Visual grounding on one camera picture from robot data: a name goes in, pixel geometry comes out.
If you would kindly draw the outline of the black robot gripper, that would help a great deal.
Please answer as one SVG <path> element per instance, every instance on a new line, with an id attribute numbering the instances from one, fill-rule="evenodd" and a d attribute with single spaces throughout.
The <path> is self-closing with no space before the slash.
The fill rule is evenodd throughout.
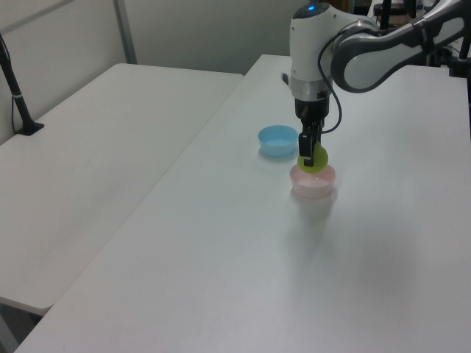
<path id="1" fill-rule="evenodd" d="M 325 118 L 330 109 L 330 99 L 323 98 L 316 101 L 294 100 L 295 114 L 300 119 L 303 132 L 309 131 L 311 135 L 300 133 L 298 136 L 299 159 L 301 166 L 314 165 L 314 146 L 321 143 Z"/>

